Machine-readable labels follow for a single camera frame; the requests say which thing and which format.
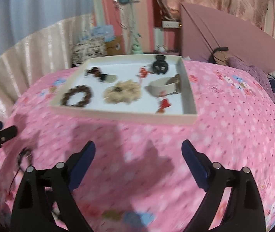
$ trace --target bed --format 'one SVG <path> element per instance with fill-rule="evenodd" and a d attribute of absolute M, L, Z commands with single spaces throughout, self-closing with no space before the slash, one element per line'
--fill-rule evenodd
<path fill-rule="evenodd" d="M 24 147 L 32 148 L 33 165 L 45 169 L 93 140 L 97 156 L 73 193 L 93 229 L 182 231 L 204 196 L 181 156 L 181 143 L 189 139 L 227 168 L 250 167 L 267 229 L 275 225 L 275 104 L 247 72 L 206 63 L 211 50 L 228 46 L 237 58 L 270 72 L 275 41 L 249 22 L 215 9 L 184 4 L 181 15 L 182 55 L 192 59 L 185 66 L 199 114 L 196 123 L 158 126 L 57 115 L 48 102 L 74 69 L 42 77 L 18 99 L 6 122 L 16 125 L 19 135 L 0 150 L 3 224 L 9 223 L 22 177 L 17 174 L 9 191 Z M 228 196 L 226 191 L 212 227 L 219 225 Z"/>

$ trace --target white box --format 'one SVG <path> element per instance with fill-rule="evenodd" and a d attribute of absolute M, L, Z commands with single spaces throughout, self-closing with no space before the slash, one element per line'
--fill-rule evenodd
<path fill-rule="evenodd" d="M 165 75 L 148 74 L 142 82 L 142 97 L 131 104 L 118 103 L 106 104 L 103 98 L 103 92 L 106 88 L 115 85 L 100 82 L 93 75 L 84 77 L 85 69 L 100 67 L 102 73 L 109 73 L 118 76 L 117 81 L 126 81 L 132 79 L 139 82 L 139 70 L 143 66 L 148 69 L 155 61 L 156 55 L 116 55 L 107 57 L 98 57 L 87 60 L 78 70 L 74 72 L 67 82 L 59 88 L 56 96 L 50 102 L 50 107 L 62 114 L 74 116 L 85 116 L 99 119 L 111 119 L 119 121 L 133 121 L 150 124 L 171 124 L 171 125 L 190 125 L 197 118 L 197 111 L 192 94 L 190 82 L 180 56 L 166 55 L 166 62 L 169 64 L 169 70 Z M 167 98 L 172 106 L 165 109 L 164 114 L 156 113 L 159 109 L 158 98 L 150 95 L 146 86 L 151 81 L 157 80 L 164 76 L 173 77 L 180 74 L 181 93 L 168 95 Z M 91 87 L 93 96 L 91 102 L 84 108 L 62 106 L 61 99 L 70 88 L 77 85 L 87 85 Z M 75 104 L 83 97 L 82 93 L 71 97 L 69 104 Z"/>

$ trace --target wall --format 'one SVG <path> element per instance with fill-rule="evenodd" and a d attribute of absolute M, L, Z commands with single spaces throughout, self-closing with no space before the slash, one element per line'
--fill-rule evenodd
<path fill-rule="evenodd" d="M 118 23 L 121 21 L 119 11 L 115 9 L 112 0 L 95 0 L 95 17 L 98 24 L 112 24 L 117 35 L 124 35 L 124 42 L 128 42 L 126 31 Z M 154 0 L 141 0 L 134 4 L 134 18 L 136 32 L 142 36 L 140 43 L 144 52 L 151 52 L 157 45 L 166 45 L 169 49 L 181 48 L 180 31 L 156 28 L 154 23 Z M 264 31 L 275 39 L 275 0 L 269 0 Z"/>
<path fill-rule="evenodd" d="M 122 20 L 113 0 L 94 0 L 94 2 L 97 25 L 112 24 L 116 35 L 124 36 L 124 45 L 126 45 L 128 43 L 127 32 L 118 23 Z M 166 45 L 170 49 L 177 46 L 175 30 L 163 30 L 154 27 L 153 0 L 141 0 L 140 3 L 135 3 L 133 8 L 136 21 L 135 30 L 142 36 L 139 41 L 144 52 L 152 52 L 157 45 Z"/>

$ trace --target beaded bracelet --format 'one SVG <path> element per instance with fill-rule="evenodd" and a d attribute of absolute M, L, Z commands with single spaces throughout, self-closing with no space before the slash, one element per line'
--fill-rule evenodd
<path fill-rule="evenodd" d="M 92 94 L 91 94 L 90 87 L 86 85 L 78 85 L 74 88 L 71 88 L 67 93 L 65 93 L 63 99 L 61 100 L 61 104 L 67 105 L 67 102 L 70 99 L 70 97 L 79 92 L 84 92 L 85 96 L 81 101 L 71 106 L 84 107 L 85 105 L 89 104 Z"/>

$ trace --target pink polka dot fabric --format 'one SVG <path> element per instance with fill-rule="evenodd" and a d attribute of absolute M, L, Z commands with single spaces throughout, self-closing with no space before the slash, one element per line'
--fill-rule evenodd
<path fill-rule="evenodd" d="M 94 231 L 182 231 L 199 207 L 199 189 L 181 155 L 189 139 L 211 161 L 251 168 L 260 191 L 266 225 L 275 224 L 275 105 L 248 73 L 230 67 L 184 62 L 198 111 L 189 126 L 160 126 L 57 115 L 50 98 L 74 69 L 47 75 L 17 101 L 6 125 L 18 136 L 0 150 L 0 210 L 11 209 L 22 175 L 16 156 L 32 147 L 36 169 L 66 161 L 92 140 L 95 159 L 73 192 Z M 225 192 L 212 227 L 220 224 Z"/>

